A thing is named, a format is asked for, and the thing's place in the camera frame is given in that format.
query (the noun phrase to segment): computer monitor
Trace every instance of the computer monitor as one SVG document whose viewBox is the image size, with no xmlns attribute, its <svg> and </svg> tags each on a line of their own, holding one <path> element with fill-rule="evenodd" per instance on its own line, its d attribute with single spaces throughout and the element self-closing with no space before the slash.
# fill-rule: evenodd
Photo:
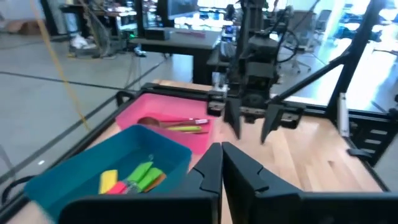
<svg viewBox="0 0 398 224">
<path fill-rule="evenodd" d="M 188 17 L 198 12 L 198 0 L 167 0 L 169 19 Z"/>
</svg>

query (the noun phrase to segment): wooden table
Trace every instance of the wooden table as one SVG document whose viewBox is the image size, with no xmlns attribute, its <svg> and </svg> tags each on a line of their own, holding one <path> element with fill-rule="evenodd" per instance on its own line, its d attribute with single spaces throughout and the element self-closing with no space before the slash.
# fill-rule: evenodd
<svg viewBox="0 0 398 224">
<path fill-rule="evenodd" d="M 154 82 L 197 90 L 211 88 L 205 85 L 164 80 Z M 296 96 L 287 100 L 311 103 L 310 99 Z M 266 169 L 304 191 L 381 191 L 362 163 L 357 158 L 347 155 L 346 149 L 349 146 L 329 120 L 304 116 L 297 129 L 279 128 L 271 132 L 265 144 L 261 145 L 260 132 L 263 121 L 259 119 L 255 124 L 242 123 L 242 136 L 238 141 L 231 128 L 218 118 L 215 121 L 212 140 L 233 143 Z M 91 146 L 118 132 L 120 128 L 113 124 Z M 199 156 L 194 156 L 190 167 L 193 167 L 199 159 Z M 40 208 L 34 202 L 30 202 L 8 223 L 41 224 L 49 221 Z M 223 192 L 222 223 L 232 223 L 225 192 Z"/>
<path fill-rule="evenodd" d="M 192 55 L 192 82 L 212 85 L 212 71 L 206 70 L 206 64 L 219 41 L 220 32 L 203 30 L 205 36 L 196 37 L 179 33 L 189 32 L 187 29 L 165 29 L 171 31 L 169 40 L 135 38 L 130 40 L 130 43 L 141 44 L 141 49 L 147 52 Z"/>
</svg>

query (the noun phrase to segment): blue bin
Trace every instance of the blue bin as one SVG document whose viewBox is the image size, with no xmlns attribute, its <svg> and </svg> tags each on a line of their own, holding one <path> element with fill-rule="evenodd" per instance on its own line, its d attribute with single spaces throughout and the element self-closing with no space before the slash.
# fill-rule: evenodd
<svg viewBox="0 0 398 224">
<path fill-rule="evenodd" d="M 133 125 L 38 175 L 26 184 L 24 192 L 57 221 L 68 203 L 98 195 L 102 172 L 117 169 L 118 179 L 123 180 L 150 157 L 153 157 L 153 167 L 167 175 L 152 192 L 169 192 L 186 176 L 191 154 L 189 148 L 144 126 Z"/>
</svg>

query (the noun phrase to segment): yellow cable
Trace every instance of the yellow cable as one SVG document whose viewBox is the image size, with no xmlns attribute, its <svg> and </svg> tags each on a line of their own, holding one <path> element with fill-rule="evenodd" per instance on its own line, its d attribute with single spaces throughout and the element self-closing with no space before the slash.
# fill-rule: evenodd
<svg viewBox="0 0 398 224">
<path fill-rule="evenodd" d="M 59 59 L 57 57 L 57 54 L 54 52 L 53 48 L 51 47 L 49 32 L 48 32 L 47 28 L 45 27 L 43 20 L 40 18 L 39 10 L 36 8 L 36 5 L 33 2 L 33 0 L 30 0 L 30 6 L 35 14 L 36 21 L 37 21 L 37 24 L 39 25 L 40 32 L 42 33 L 44 43 L 47 47 L 47 50 L 50 53 L 50 56 L 53 60 L 55 67 L 58 70 L 58 74 L 61 77 L 63 84 L 65 85 L 65 88 L 67 89 L 67 93 L 69 94 L 69 97 L 72 99 L 72 102 L 75 105 L 75 109 L 76 109 L 77 113 L 79 114 L 81 121 L 83 122 L 85 128 L 89 131 L 90 127 L 88 126 L 87 120 L 81 113 L 79 99 L 76 97 L 76 94 L 74 93 L 72 88 L 70 88 L 70 86 L 68 84 L 68 80 L 65 78 L 65 76 L 63 74 L 63 70 L 62 70 L 61 64 L 59 62 Z"/>
</svg>

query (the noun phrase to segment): window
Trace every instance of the window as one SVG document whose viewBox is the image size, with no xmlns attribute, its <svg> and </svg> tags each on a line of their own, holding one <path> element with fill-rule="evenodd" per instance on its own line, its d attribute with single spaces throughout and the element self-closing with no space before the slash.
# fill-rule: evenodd
<svg viewBox="0 0 398 224">
<path fill-rule="evenodd" d="M 198 0 L 198 5 L 200 7 L 216 7 L 216 8 L 226 8 L 228 4 L 235 4 L 237 0 Z M 274 8 L 275 0 L 267 0 L 269 5 L 269 11 Z M 278 9 L 284 9 L 290 0 L 279 0 Z"/>
</svg>

